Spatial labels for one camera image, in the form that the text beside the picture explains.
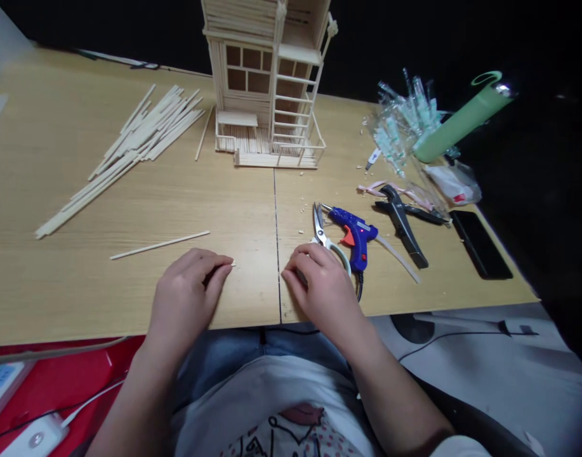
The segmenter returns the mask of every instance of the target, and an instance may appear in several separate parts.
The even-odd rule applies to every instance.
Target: red surface
[[[56,359],[38,361],[0,414],[0,433],[53,409],[88,400],[110,381],[127,373],[132,357],[144,340],[137,336],[113,347]],[[31,349],[34,351],[76,347],[98,341],[47,343],[0,348],[0,355]],[[69,425],[65,440],[50,454],[67,457],[100,428],[120,387],[112,389],[86,406]],[[75,409],[68,409],[63,418]],[[0,438],[0,453],[22,433],[23,428]]]

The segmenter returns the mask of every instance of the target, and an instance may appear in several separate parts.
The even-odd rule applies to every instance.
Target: gray floor
[[[489,321],[549,319],[540,303],[436,314]],[[401,337],[388,316],[371,319],[397,357],[420,347]],[[438,324],[435,336],[469,330]],[[582,456],[582,363],[574,354],[528,347],[507,336],[461,335],[436,341],[403,365],[489,414],[528,445],[526,433],[531,435],[548,457]]]

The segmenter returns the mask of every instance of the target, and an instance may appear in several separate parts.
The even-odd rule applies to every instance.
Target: black pliers
[[[403,203],[397,191],[388,184],[382,187],[380,192],[388,197],[388,202],[377,201],[375,202],[375,206],[388,213],[390,219],[392,219],[392,224],[397,231],[397,237],[399,237],[403,242],[403,246],[407,249],[409,256],[413,262],[415,262],[416,266],[418,268],[427,268],[428,260],[424,257],[424,254],[418,246],[418,242],[413,236],[413,232],[411,231],[405,213],[411,213],[422,220],[436,225],[443,225],[447,223],[447,221],[438,215],[428,213],[423,209],[415,208],[414,206]]]

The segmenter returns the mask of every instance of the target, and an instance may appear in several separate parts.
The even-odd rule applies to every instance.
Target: power strip
[[[0,413],[16,393],[35,362],[16,362],[0,365]]]

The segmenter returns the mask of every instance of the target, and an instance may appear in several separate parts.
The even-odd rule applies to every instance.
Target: hand
[[[305,276],[307,287],[297,270]],[[369,321],[360,309],[348,273],[335,255],[320,244],[302,244],[291,255],[282,277],[307,317],[349,358],[344,349],[352,347]]]
[[[165,359],[159,362],[182,361],[213,318],[233,261],[194,248],[166,269],[155,289],[145,339],[149,354]]]

